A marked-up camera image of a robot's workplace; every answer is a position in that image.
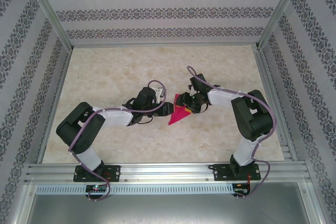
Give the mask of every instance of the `metal extrusion bar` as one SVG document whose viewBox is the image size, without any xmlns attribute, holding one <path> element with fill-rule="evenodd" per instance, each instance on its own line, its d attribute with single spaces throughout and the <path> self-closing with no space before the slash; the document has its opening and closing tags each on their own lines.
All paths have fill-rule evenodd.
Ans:
<svg viewBox="0 0 336 224">
<path fill-rule="evenodd" d="M 197 184 L 218 183 L 214 181 L 213 171 L 208 168 L 220 163 L 162 163 L 162 164 L 119 164 L 120 181 L 116 184 Z M 266 182 L 309 182 L 310 175 L 303 161 L 270 162 L 271 172 Z M 77 164 L 31 164 L 25 178 L 25 184 L 63 185 L 75 183 L 73 173 Z M 260 163 L 261 177 L 267 171 L 267 165 Z M 245 181 L 226 181 L 225 183 L 243 183 Z"/>
</svg>

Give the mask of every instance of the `wallpaper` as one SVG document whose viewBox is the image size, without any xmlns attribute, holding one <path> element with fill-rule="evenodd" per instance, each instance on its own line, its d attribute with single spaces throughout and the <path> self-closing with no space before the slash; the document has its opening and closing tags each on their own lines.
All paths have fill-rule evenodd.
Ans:
<svg viewBox="0 0 336 224">
<path fill-rule="evenodd" d="M 0 223 L 35 163 L 69 57 L 37 0 L 0 0 Z"/>
<path fill-rule="evenodd" d="M 290 0 L 264 48 L 300 160 L 336 223 L 335 0 Z"/>
<path fill-rule="evenodd" d="M 76 45 L 257 42 L 279 0 L 49 0 Z"/>
</svg>

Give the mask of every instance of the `marble floor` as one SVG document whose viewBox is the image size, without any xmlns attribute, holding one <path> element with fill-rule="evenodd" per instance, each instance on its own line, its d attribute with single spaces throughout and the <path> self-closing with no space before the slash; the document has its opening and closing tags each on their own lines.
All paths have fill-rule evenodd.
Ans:
<svg viewBox="0 0 336 224">
<path fill-rule="evenodd" d="M 43 163 L 76 163 L 55 130 L 80 102 L 120 106 L 152 79 L 165 84 L 167 101 L 173 102 L 176 93 L 188 91 L 187 65 L 212 84 L 243 92 L 258 89 L 265 95 L 251 46 L 75 49 Z M 241 137 L 231 108 L 210 106 L 170 126 L 169 120 L 167 116 L 146 125 L 102 128 L 93 148 L 105 163 L 225 162 Z M 263 142 L 256 156 L 284 160 L 276 134 Z"/>
</svg>

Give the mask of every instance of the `purple cable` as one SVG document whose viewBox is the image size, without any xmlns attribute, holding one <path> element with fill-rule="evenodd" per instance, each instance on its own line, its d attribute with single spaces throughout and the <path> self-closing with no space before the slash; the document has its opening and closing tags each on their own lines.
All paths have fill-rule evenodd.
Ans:
<svg viewBox="0 0 336 224">
<path fill-rule="evenodd" d="M 166 97 L 167 97 L 167 90 L 166 90 L 166 87 L 163 85 L 163 83 L 161 81 L 158 81 L 158 80 L 151 80 L 147 87 L 149 87 L 149 85 L 153 82 L 157 82 L 158 84 L 161 85 L 162 89 L 163 89 L 163 93 L 164 93 L 164 97 L 163 97 L 163 101 L 160 103 L 159 106 L 157 106 L 155 109 L 151 109 L 151 110 L 130 110 L 130 109 L 123 109 L 123 108 L 106 108 L 106 109 L 101 109 L 101 110 L 97 110 L 95 112 L 93 112 L 89 117 L 88 119 L 86 120 L 86 122 L 84 123 L 84 125 L 82 126 L 82 128 L 79 130 L 79 132 L 77 133 L 76 137 L 74 138 L 73 142 L 70 144 L 69 148 L 68 148 L 68 151 L 74 156 L 74 158 L 79 162 L 79 164 L 85 169 L 87 170 L 89 173 L 91 173 L 92 175 L 96 176 L 97 178 L 100 178 L 102 181 L 106 182 L 107 186 L 108 186 L 108 192 L 103 195 L 102 197 L 100 197 L 99 199 L 91 199 L 90 198 L 90 194 L 92 191 L 89 192 L 88 194 L 88 198 L 89 198 L 89 201 L 100 201 L 100 200 L 103 200 L 105 199 L 106 197 L 109 196 L 110 192 L 111 192 L 111 185 L 110 183 L 105 179 L 103 178 L 102 176 L 98 175 L 97 173 L 95 173 L 94 171 L 90 170 L 86 165 L 84 165 L 81 160 L 77 157 L 77 155 L 72 152 L 72 148 L 74 147 L 74 145 L 76 144 L 76 142 L 78 141 L 80 135 L 82 134 L 83 130 L 85 129 L 85 127 L 89 124 L 89 122 L 91 121 L 91 119 L 97 115 L 98 113 L 100 112 L 103 112 L 103 111 L 111 111 L 111 110 L 117 110 L 117 111 L 127 111 L 127 112 L 136 112 L 136 113 L 151 113 L 155 110 L 158 110 L 160 107 L 163 106 L 164 102 L 166 101 Z"/>
<path fill-rule="evenodd" d="M 209 87 L 211 87 L 211 88 L 213 88 L 213 89 L 216 89 L 216 90 L 219 90 L 219 91 L 224 91 L 224 92 L 231 93 L 231 94 L 243 95 L 243 96 L 245 96 L 245 97 L 249 97 L 249 98 L 255 100 L 256 102 L 260 103 L 260 104 L 261 104 L 261 105 L 268 111 L 268 113 L 270 114 L 270 116 L 271 116 L 271 118 L 272 118 L 272 122 L 273 122 L 272 130 L 271 130 L 265 137 L 263 137 L 263 138 L 261 138 L 260 140 L 258 140 L 258 144 L 255 146 L 255 148 L 253 149 L 252 154 L 251 154 L 251 156 L 252 156 L 252 158 L 253 158 L 254 161 L 257 161 L 257 162 L 261 162 L 261 163 L 265 163 L 265 164 L 267 164 L 268 169 L 267 169 L 266 175 L 265 175 L 264 178 L 261 180 L 261 182 L 259 183 L 259 185 L 258 185 L 252 192 L 250 192 L 250 194 L 248 194 L 247 196 L 244 196 L 244 195 L 242 195 L 242 194 L 240 194 L 240 193 L 236 193 L 236 194 L 238 194 L 238 195 L 243 196 L 244 199 L 247 198 L 247 197 L 250 197 L 250 196 L 251 196 L 253 193 L 255 193 L 255 191 L 256 191 L 256 190 L 257 190 L 257 189 L 258 189 L 258 188 L 265 182 L 265 180 L 267 179 L 267 177 L 268 177 L 268 175 L 269 175 L 269 172 L 270 172 L 270 170 L 271 170 L 271 165 L 269 164 L 269 162 L 264 161 L 264 160 L 258 160 L 258 159 L 255 159 L 255 158 L 254 158 L 254 155 L 256 154 L 257 149 L 258 149 L 259 145 L 261 144 L 261 142 L 263 142 L 263 141 L 265 141 L 267 138 L 269 138 L 269 137 L 274 133 L 274 131 L 275 131 L 275 129 L 276 129 L 277 121 L 276 121 L 276 119 L 275 119 L 274 113 L 273 113 L 273 111 L 270 109 L 270 107 L 269 107 L 266 103 L 264 103 L 262 100 L 260 100 L 260 99 L 258 99 L 258 98 L 256 98 L 256 97 L 254 97 L 254 96 L 252 96 L 252 95 L 245 94 L 245 93 L 242 93 L 242 92 L 233 91 L 233 90 L 230 90 L 230 89 L 224 89 L 224 88 L 220 88 L 220 87 L 213 86 L 213 85 L 211 85 L 210 83 L 208 83 L 208 82 L 202 80 L 201 78 L 197 77 L 197 76 L 196 76 L 196 75 L 197 75 L 196 70 L 195 70 L 193 67 L 191 67 L 191 66 L 187 66 L 187 70 L 189 71 L 189 73 L 190 73 L 193 77 L 195 77 L 195 79 L 197 79 L 198 81 L 200 81 L 200 82 L 202 82 L 202 83 L 208 85 Z"/>
</svg>

